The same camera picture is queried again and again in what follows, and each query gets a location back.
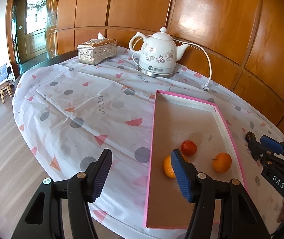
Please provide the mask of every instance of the white power cord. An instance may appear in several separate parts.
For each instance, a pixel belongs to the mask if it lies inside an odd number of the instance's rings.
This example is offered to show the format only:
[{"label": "white power cord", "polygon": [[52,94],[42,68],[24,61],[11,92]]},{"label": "white power cord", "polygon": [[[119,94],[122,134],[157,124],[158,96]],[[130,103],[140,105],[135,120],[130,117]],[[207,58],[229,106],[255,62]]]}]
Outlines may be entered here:
[{"label": "white power cord", "polygon": [[[133,49],[134,49],[135,45],[136,45],[141,39],[142,39],[142,37],[139,38],[139,39],[134,43]],[[196,46],[196,47],[198,47],[200,50],[202,50],[202,51],[204,52],[204,54],[206,55],[207,61],[208,61],[208,66],[209,66],[209,68],[210,68],[210,76],[209,76],[207,82],[206,82],[205,84],[202,84],[202,85],[201,85],[201,89],[204,90],[204,91],[208,91],[208,84],[210,83],[210,80],[211,80],[211,78],[212,78],[212,65],[211,65],[210,58],[209,58],[208,54],[206,53],[206,51],[205,51],[200,45],[198,45],[198,44],[191,43],[191,42],[184,42],[184,41],[180,41],[180,40],[177,40],[177,39],[173,39],[173,40],[175,40],[175,41],[177,41],[177,42],[180,42],[180,43],[183,43],[183,44],[188,44],[188,45]],[[138,63],[135,61],[135,59],[134,59],[133,51],[132,51],[132,59],[133,59],[134,63],[138,64]]]}]

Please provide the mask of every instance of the silver tissue box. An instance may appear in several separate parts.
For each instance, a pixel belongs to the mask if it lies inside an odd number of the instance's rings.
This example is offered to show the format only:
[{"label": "silver tissue box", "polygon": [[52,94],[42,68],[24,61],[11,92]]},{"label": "silver tissue box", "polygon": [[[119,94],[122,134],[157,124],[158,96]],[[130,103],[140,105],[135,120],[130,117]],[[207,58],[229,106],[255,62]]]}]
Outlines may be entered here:
[{"label": "silver tissue box", "polygon": [[91,39],[78,45],[80,63],[97,65],[103,60],[116,56],[116,40],[105,38],[101,33],[98,39]]}]

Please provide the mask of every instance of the kettle handle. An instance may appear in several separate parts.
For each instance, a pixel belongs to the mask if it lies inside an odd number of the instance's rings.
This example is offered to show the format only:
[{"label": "kettle handle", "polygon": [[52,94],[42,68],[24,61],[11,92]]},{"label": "kettle handle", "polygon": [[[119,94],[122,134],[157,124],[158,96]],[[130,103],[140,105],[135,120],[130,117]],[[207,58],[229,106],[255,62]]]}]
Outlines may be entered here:
[{"label": "kettle handle", "polygon": [[130,40],[129,42],[129,48],[130,50],[133,52],[133,53],[136,53],[136,54],[140,54],[141,53],[141,50],[134,50],[133,47],[132,47],[132,43],[133,41],[137,38],[137,37],[142,37],[143,38],[143,41],[145,41],[145,39],[147,38],[143,33],[140,33],[140,32],[137,32]]}]

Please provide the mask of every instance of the red tomato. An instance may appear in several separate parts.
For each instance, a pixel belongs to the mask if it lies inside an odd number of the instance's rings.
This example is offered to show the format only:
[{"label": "red tomato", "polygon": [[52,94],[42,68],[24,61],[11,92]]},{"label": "red tomato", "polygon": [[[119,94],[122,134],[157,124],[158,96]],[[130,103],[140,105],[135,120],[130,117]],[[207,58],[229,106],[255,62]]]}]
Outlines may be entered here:
[{"label": "red tomato", "polygon": [[181,150],[182,150],[183,154],[185,154],[186,156],[192,156],[193,154],[196,153],[197,146],[193,141],[185,140],[181,144]]}]

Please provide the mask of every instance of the white tablecloth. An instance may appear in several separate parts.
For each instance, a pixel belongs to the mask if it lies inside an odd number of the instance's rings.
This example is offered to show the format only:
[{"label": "white tablecloth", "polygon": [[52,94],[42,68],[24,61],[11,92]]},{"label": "white tablecloth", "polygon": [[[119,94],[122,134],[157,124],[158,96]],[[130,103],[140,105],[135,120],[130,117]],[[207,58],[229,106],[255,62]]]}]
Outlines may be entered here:
[{"label": "white tablecloth", "polygon": [[90,204],[92,216],[126,239],[184,238],[185,229],[142,226],[155,92],[180,93],[218,105],[240,153],[248,192],[274,232],[283,199],[261,176],[244,137],[252,131],[257,139],[266,134],[284,141],[284,135],[221,85],[211,81],[209,92],[202,91],[207,78],[199,73],[177,64],[172,78],[152,78],[136,70],[129,50],[117,52],[97,66],[75,57],[21,77],[12,101],[15,122],[50,177],[69,179],[109,148],[113,164],[101,196]]}]

